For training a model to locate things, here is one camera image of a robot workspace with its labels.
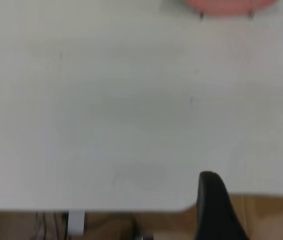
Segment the black cable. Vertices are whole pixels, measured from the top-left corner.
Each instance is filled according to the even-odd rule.
[[[46,222],[46,216],[45,213],[42,215],[43,220],[43,240],[46,240],[46,234],[47,234],[47,222]]]
[[[63,218],[66,221],[66,224],[65,224],[65,234],[63,236],[63,240],[67,240],[67,235],[68,235],[68,217],[69,217],[69,213],[65,213],[63,215]]]
[[[54,222],[54,225],[55,225],[56,239],[60,240],[60,231],[59,231],[59,227],[58,227],[58,222],[57,222],[56,214],[53,213],[52,217],[53,217],[53,222]]]

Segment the floor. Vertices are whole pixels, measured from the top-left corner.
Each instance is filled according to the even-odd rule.
[[[263,196],[232,196],[237,216],[252,240],[283,240],[283,198]],[[48,238],[53,229],[47,215]],[[131,222],[128,213],[89,213],[87,230],[74,240],[121,240],[129,235]],[[154,234],[155,240],[191,240],[196,229],[196,209],[178,213],[134,213],[144,234]],[[0,240],[27,240],[34,232],[34,213],[0,212]],[[60,234],[62,223],[58,223]]]

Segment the table top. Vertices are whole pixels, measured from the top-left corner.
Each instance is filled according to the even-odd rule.
[[[0,209],[181,210],[201,171],[283,194],[283,1],[0,0]]]

